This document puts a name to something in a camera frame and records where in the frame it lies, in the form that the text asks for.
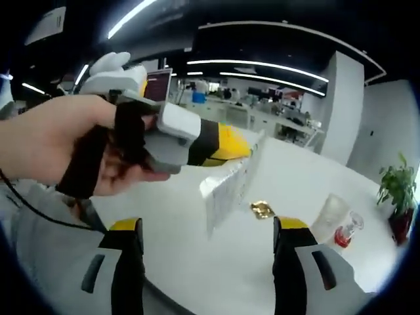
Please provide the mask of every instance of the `potted plant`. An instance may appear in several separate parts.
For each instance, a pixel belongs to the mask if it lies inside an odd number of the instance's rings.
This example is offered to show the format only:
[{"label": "potted plant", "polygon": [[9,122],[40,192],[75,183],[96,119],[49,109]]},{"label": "potted plant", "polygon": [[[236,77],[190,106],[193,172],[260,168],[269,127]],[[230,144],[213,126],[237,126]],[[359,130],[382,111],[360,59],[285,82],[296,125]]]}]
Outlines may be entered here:
[{"label": "potted plant", "polygon": [[377,205],[392,200],[394,211],[388,221],[398,245],[405,242],[410,229],[413,217],[415,202],[414,192],[417,188],[415,183],[414,168],[407,166],[407,161],[402,153],[398,153],[402,165],[397,167],[389,166],[388,169],[381,168],[381,187],[378,191]]}]

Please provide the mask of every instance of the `office desk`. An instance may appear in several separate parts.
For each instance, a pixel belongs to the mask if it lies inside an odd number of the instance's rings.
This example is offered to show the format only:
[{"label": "office desk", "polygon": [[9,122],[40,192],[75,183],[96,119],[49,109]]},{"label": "office desk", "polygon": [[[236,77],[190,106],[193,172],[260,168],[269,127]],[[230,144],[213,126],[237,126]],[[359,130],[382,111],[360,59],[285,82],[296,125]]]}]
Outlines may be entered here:
[{"label": "office desk", "polygon": [[[256,134],[242,131],[249,142]],[[312,224],[328,194],[364,219],[343,257],[365,291],[384,283],[397,258],[387,222],[375,210],[378,185],[353,170],[292,144],[268,138],[243,204],[207,238],[200,182],[212,168],[184,167],[167,182],[141,183],[93,198],[106,224],[143,218],[148,279],[197,315],[273,315],[272,219],[257,220],[249,202],[266,200],[277,215]]]},{"label": "office desk", "polygon": [[306,144],[310,144],[311,140],[318,134],[324,133],[321,129],[312,129],[307,126],[300,126],[283,116],[268,114],[260,110],[251,109],[248,105],[235,105],[235,102],[222,100],[208,96],[204,104],[195,104],[186,102],[186,109],[197,113],[200,117],[211,121],[224,122],[235,127],[250,129],[259,132],[264,129],[268,136],[276,136],[278,125],[286,126],[309,136]]}]

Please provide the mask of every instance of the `black strap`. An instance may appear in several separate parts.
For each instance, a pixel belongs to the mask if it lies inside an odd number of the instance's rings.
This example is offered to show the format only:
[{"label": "black strap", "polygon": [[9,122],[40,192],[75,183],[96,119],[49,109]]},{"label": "black strap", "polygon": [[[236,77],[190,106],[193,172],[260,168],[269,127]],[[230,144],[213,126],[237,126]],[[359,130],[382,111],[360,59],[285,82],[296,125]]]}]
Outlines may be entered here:
[{"label": "black strap", "polygon": [[143,148],[145,128],[142,116],[155,113],[141,102],[118,104],[114,130],[96,126],[77,141],[72,160],[56,189],[71,197],[90,198],[98,181],[100,162],[109,139],[112,139],[110,144],[121,152],[123,161],[148,168],[148,153]]},{"label": "black strap", "polygon": [[92,128],[80,138],[75,145],[72,160],[56,189],[71,197],[90,198],[98,181],[100,162],[107,141],[108,129],[101,126]]}]

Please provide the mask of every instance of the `white pillar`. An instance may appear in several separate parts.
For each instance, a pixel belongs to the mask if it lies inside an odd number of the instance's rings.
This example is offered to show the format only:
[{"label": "white pillar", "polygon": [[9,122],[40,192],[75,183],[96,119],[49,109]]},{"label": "white pillar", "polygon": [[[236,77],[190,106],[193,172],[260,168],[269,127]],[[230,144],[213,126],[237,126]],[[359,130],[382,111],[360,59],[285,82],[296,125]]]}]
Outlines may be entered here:
[{"label": "white pillar", "polygon": [[158,59],[153,59],[153,60],[145,60],[142,62],[142,65],[146,68],[146,71],[149,72],[153,72],[158,70],[159,68],[159,60]]},{"label": "white pillar", "polygon": [[329,61],[325,75],[329,79],[327,95],[322,100],[325,138],[318,151],[322,156],[346,165],[362,116],[364,66],[337,51]]}]

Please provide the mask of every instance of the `person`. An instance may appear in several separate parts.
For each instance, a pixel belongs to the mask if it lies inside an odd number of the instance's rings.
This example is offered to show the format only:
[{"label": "person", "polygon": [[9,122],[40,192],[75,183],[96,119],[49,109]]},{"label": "person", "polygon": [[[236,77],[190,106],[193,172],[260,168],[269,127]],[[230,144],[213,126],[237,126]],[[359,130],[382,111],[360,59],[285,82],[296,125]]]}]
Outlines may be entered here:
[{"label": "person", "polygon": [[225,100],[228,100],[232,97],[232,93],[230,92],[230,89],[227,88],[223,91],[223,97]]},{"label": "person", "polygon": [[234,102],[238,102],[240,99],[241,99],[241,94],[240,94],[239,90],[232,89],[232,100]]}]

